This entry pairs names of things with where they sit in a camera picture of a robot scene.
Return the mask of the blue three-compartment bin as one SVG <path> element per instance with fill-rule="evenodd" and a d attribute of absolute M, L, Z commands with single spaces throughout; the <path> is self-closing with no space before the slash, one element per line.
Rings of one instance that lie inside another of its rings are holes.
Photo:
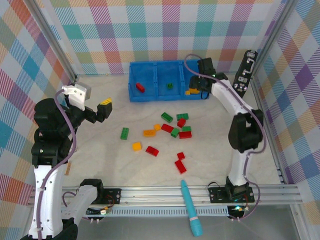
<path fill-rule="evenodd" d="M 205 100 L 206 93 L 185 95 L 189 90 L 190 78 L 183 60 L 131 62 L 129 66 L 128 94 L 131 102 L 159 102 L 179 100 Z M 144 86 L 141 93 L 136 83 Z"/>

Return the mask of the teal pen-shaped tool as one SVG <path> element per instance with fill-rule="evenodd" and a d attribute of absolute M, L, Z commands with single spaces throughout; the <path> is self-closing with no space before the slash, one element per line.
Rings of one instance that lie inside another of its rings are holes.
<path fill-rule="evenodd" d="M 187 182 L 185 180 L 181 180 L 181 193 L 186 206 L 190 229 L 194 237 L 200 237 L 203 235 L 202 224 L 198 218 Z"/>

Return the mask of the aluminium side floor rail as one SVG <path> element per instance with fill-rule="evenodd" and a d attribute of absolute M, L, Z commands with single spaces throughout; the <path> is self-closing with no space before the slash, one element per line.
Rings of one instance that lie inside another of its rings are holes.
<path fill-rule="evenodd" d="M 262 99 L 261 94 L 259 92 L 259 87 L 258 87 L 258 84 L 256 83 L 254 76 L 252 77 L 252 79 L 250 81 L 250 85 L 251 85 L 252 92 L 254 94 L 254 98 L 256 100 L 257 106 L 259 109 L 262 110 L 262 112 L 264 114 L 264 120 L 263 120 L 264 130 L 265 130 L 265 134 L 266 134 L 266 138 L 268 141 L 270 151 L 272 153 L 274 164 L 275 164 L 275 167 L 278 172 L 280 183 L 283 185 L 288 184 L 288 178 L 286 176 L 286 172 L 283 169 L 280 154 L 279 154 L 279 151 L 278 151 L 278 148 L 276 145 L 276 141 L 275 141 L 273 133 L 272 133 L 271 124 L 269 122 L 267 112 L 264 107 L 263 99 Z"/>
<path fill-rule="evenodd" d="M 69 101 L 69 96 L 74 96 L 78 93 L 78 89 L 76 88 L 77 79 L 71 79 L 68 84 L 63 85 L 61 89 L 63 90 L 63 95 L 65 101 Z"/>

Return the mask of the aluminium upright frame post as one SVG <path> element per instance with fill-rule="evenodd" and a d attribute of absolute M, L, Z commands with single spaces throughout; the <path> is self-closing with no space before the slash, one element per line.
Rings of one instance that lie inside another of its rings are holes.
<path fill-rule="evenodd" d="M 39 25 L 39 28 L 43 32 L 44 37 L 47 39 L 49 45 L 55 52 L 57 58 L 59 59 L 61 65 L 66 71 L 70 80 L 77 78 L 77 75 L 72 68 L 67 56 L 65 55 L 62 47 L 60 46 L 54 32 L 52 31 L 50 25 L 48 24 L 45 16 L 43 15 L 41 8 L 38 6 L 36 0 L 23 0 L 27 8 L 29 9 L 32 16 L 35 18 L 35 21 Z"/>
<path fill-rule="evenodd" d="M 254 66 L 253 75 L 257 76 L 262 69 L 272 46 L 278 40 L 288 19 L 299 0 L 274 0 L 267 14 L 260 36 L 254 43 L 254 48 L 259 52 Z"/>

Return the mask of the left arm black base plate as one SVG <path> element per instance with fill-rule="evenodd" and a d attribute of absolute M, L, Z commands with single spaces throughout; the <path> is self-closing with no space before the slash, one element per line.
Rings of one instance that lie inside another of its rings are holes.
<path fill-rule="evenodd" d="M 104 188 L 97 192 L 97 198 L 92 205 L 119 205 L 121 200 L 121 188 Z"/>

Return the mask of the wide aluminium frame rail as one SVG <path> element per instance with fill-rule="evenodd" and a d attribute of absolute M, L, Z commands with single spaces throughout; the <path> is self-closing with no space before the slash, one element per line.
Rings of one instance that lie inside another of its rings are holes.
<path fill-rule="evenodd" d="M 92 204 L 102 187 L 83 185 L 76 188 L 55 186 L 52 182 L 47 187 L 33 190 L 28 207 L 36 207 L 40 202 L 41 210 L 59 210 L 67 206 L 72 209 L 103 208 L 109 205 Z M 249 206 L 293 205 L 301 204 L 302 198 L 298 187 L 292 184 L 251 186 L 255 202 L 253 203 L 211 203 L 207 186 L 189 186 L 189 192 L 195 207 L 207 206 Z M 120 187 L 120 204 L 113 207 L 185 207 L 181 186 L 141 186 Z"/>

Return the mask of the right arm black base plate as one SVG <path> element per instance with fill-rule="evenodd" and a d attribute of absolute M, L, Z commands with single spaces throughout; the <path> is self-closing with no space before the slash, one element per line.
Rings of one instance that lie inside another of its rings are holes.
<path fill-rule="evenodd" d="M 229 199 L 229 195 L 226 192 L 224 187 L 209 187 L 209 198 L 211 204 L 217 203 L 254 203 L 255 196 L 253 193 L 253 189 L 251 187 L 248 188 L 248 192 L 246 194 L 242 194 L 236 197 L 234 200 Z"/>

